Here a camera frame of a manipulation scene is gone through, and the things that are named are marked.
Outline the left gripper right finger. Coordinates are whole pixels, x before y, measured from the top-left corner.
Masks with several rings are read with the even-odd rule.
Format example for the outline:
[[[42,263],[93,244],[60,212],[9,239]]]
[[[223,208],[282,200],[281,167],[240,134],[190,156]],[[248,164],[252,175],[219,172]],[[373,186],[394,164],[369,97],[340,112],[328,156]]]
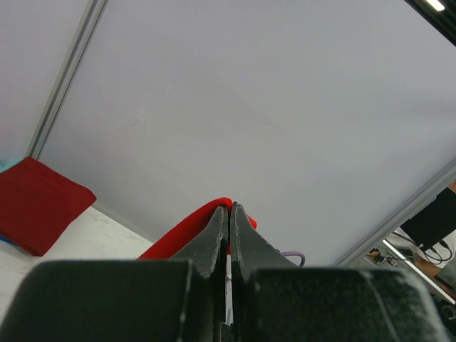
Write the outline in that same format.
[[[238,202],[231,208],[229,238],[233,281],[247,281],[258,269],[298,268],[253,228],[244,207]]]

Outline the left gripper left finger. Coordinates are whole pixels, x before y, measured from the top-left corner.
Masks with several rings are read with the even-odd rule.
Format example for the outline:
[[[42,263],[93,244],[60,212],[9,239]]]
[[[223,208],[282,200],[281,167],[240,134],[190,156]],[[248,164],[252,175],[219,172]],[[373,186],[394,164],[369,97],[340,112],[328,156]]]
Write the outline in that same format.
[[[206,227],[174,255],[175,260],[190,260],[204,279],[225,279],[228,246],[228,210],[218,206]]]

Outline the bright red t shirt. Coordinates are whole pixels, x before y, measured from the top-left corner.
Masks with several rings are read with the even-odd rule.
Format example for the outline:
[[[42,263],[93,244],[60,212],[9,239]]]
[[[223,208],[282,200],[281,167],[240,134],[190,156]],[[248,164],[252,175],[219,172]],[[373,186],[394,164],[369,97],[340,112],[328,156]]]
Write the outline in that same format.
[[[233,200],[228,197],[220,197],[204,204],[143,252],[138,260],[173,257],[207,226],[218,207],[227,208],[230,213],[233,204]]]

